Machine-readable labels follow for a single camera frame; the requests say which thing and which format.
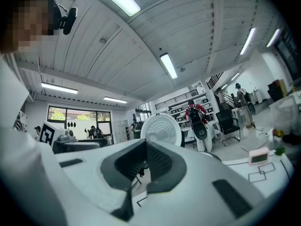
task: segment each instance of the digital clock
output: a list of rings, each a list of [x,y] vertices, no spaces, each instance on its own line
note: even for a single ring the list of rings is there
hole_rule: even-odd
[[[249,152],[249,165],[266,163],[269,160],[269,149],[263,147]]]

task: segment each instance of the black office chair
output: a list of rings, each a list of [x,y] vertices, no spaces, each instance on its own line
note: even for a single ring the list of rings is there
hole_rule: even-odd
[[[224,142],[232,138],[232,137],[226,138],[225,135],[235,131],[239,131],[239,138],[237,137],[233,137],[233,138],[235,138],[237,141],[240,141],[240,127],[239,127],[238,119],[232,118],[231,112],[229,110],[224,110],[216,113],[216,117],[221,127],[221,132],[224,134],[224,139],[222,140],[223,145],[226,146]]]

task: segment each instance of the red jacket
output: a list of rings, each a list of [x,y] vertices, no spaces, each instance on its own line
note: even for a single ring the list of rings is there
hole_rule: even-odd
[[[199,105],[199,104],[195,104],[195,105],[196,105],[196,109],[198,109],[202,114],[206,114],[205,109],[201,105]],[[185,115],[184,115],[185,120],[187,120],[188,117],[189,117],[189,111],[190,111],[189,108],[187,108],[186,112],[185,112]],[[202,122],[204,124],[207,124],[207,121],[205,120],[204,117],[202,118]]]

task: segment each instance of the desk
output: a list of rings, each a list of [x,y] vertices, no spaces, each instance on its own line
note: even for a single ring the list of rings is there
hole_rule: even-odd
[[[270,151],[269,161],[264,164],[250,166],[248,158],[223,163],[251,182],[264,197],[268,197],[285,188],[293,175],[293,166],[285,154],[280,162],[273,161],[273,157],[274,150]]]
[[[243,124],[246,121],[246,116],[242,112],[241,108],[235,108],[232,110],[233,112],[233,118],[238,119],[239,125]]]

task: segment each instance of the black backpack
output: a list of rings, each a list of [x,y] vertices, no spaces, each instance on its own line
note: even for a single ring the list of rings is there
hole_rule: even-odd
[[[244,95],[244,97],[245,97],[245,101],[246,101],[247,103],[250,103],[250,102],[251,102],[251,95],[250,95],[248,92],[246,92],[246,94]]]
[[[142,126],[138,122],[134,123],[134,125],[135,125],[134,131],[141,131]]]
[[[193,107],[188,107],[188,109],[189,109],[189,118],[192,124],[202,120],[200,116],[200,112],[196,108],[196,104],[194,104]]]

